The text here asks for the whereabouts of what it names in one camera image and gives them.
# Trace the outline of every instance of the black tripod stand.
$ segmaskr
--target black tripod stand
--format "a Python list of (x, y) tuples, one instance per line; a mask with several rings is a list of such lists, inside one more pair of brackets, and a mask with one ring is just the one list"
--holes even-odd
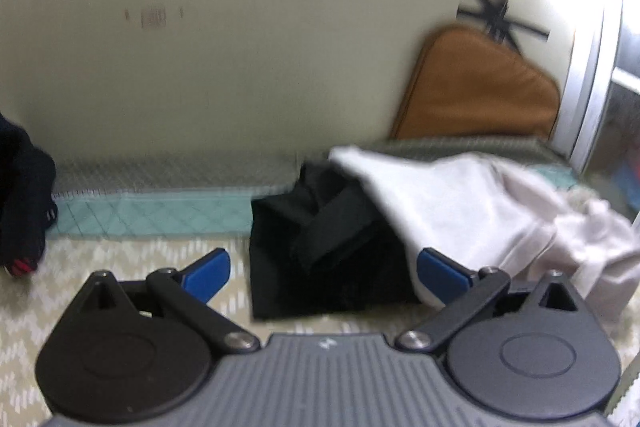
[(503, 42), (506, 39), (509, 45), (519, 54), (521, 54), (520, 47), (516, 39), (511, 34), (512, 26), (531, 32), (534, 35), (545, 39), (545, 41), (549, 38), (549, 32), (542, 28), (536, 28), (535, 26), (530, 26), (524, 22), (507, 18), (507, 10), (509, 9), (508, 0), (499, 0), (496, 4), (490, 0), (479, 1), (482, 5), (480, 11), (474, 11), (469, 8), (458, 6), (457, 15), (473, 17), (474, 19), (485, 21), (485, 29), (493, 40)]

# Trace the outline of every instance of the blue gripper pad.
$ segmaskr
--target blue gripper pad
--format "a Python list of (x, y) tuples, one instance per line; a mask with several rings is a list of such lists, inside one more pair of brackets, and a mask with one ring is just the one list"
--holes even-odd
[(449, 304), (472, 286), (471, 272), (433, 248), (425, 248), (416, 261), (418, 280), (443, 304)]
[(216, 248), (180, 273), (182, 287), (198, 301), (207, 303), (229, 280), (231, 260), (226, 250)]

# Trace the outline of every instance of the black garment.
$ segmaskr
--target black garment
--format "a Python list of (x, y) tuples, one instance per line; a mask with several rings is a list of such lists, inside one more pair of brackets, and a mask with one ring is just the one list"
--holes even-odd
[(58, 208), (56, 166), (26, 131), (0, 115), (0, 264), (16, 277), (37, 268)]
[(329, 162), (304, 164), (292, 191), (252, 210), (254, 318), (418, 302), (401, 241), (360, 183)]

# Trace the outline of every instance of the brown cushion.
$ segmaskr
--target brown cushion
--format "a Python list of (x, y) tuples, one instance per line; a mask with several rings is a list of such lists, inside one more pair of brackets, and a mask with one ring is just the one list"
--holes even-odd
[(546, 73), (467, 26), (431, 34), (391, 136), (533, 135), (548, 139), (560, 92)]

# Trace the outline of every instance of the beige patterned sheet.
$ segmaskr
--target beige patterned sheet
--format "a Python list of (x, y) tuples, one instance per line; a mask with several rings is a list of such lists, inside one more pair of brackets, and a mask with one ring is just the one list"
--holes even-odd
[[(184, 267), (215, 247), (229, 252), (232, 272), (230, 281), (209, 305), (248, 327), (263, 342), (273, 331), (383, 331), (392, 338), (430, 313), (427, 308), (414, 305), (358, 315), (323, 315), (299, 321), (253, 323), (246, 279), (247, 239), (55, 239), (48, 242), (46, 260), (31, 279), (15, 281), (0, 274), (0, 427), (35, 427), (50, 416), (33, 376), (34, 361), (50, 330), (89, 273), (110, 269), (119, 279), (142, 279), (162, 266)], [(639, 333), (640, 293), (636, 292), (614, 340), (624, 366), (639, 350)]]

